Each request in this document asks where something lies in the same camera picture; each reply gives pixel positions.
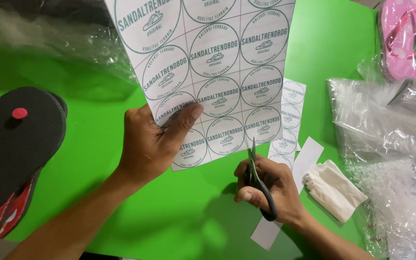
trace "green table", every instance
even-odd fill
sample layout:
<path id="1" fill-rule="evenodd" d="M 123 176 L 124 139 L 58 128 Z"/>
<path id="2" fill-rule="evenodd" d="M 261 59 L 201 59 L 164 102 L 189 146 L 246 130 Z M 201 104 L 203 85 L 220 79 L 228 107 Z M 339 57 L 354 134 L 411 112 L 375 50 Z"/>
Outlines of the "green table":
<path id="1" fill-rule="evenodd" d="M 357 64 L 372 57 L 376 13 L 347 0 L 297 0 L 284 76 L 307 85 L 299 143 L 308 136 L 325 147 L 319 162 L 341 165 L 325 80 L 359 78 Z M 145 103 L 139 85 L 38 55 L 0 50 L 0 95 L 37 86 L 68 103 L 67 133 L 43 169 L 27 215 L 7 237 L 21 241 L 38 226 L 99 185 L 118 164 L 124 111 Z M 258 147 L 267 155 L 268 144 Z M 179 172 L 168 170 L 129 198 L 107 221 L 88 251 L 143 260 L 312 259 L 315 252 L 293 230 L 283 228 L 267 252 L 250 239 L 259 210 L 235 204 L 237 152 Z M 362 245 L 353 219 L 342 225 L 307 192 L 306 209 L 338 235 Z"/>

